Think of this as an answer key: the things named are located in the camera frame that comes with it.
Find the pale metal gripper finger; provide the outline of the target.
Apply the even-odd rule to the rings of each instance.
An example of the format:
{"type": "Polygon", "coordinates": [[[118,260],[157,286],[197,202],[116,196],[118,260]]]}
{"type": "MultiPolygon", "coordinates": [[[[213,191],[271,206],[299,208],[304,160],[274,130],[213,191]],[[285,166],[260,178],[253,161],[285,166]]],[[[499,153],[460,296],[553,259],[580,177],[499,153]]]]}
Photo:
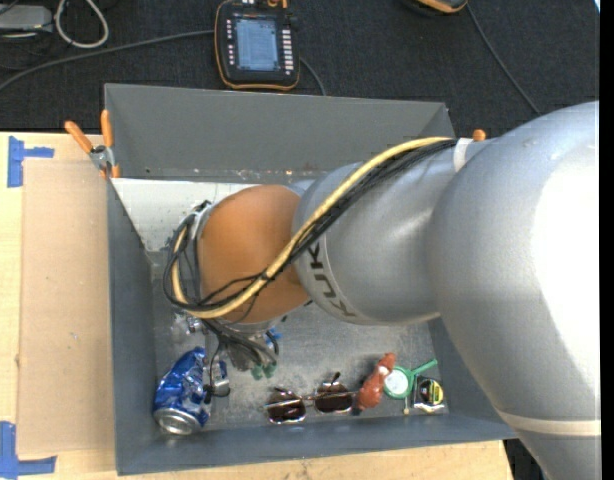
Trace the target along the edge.
{"type": "Polygon", "coordinates": [[[210,361],[205,368],[204,390],[207,397],[227,397],[230,394],[230,380],[223,360],[210,361]]]}
{"type": "Polygon", "coordinates": [[[191,343],[202,334],[202,322],[185,312],[174,312],[171,317],[171,339],[175,344],[191,343]]]}

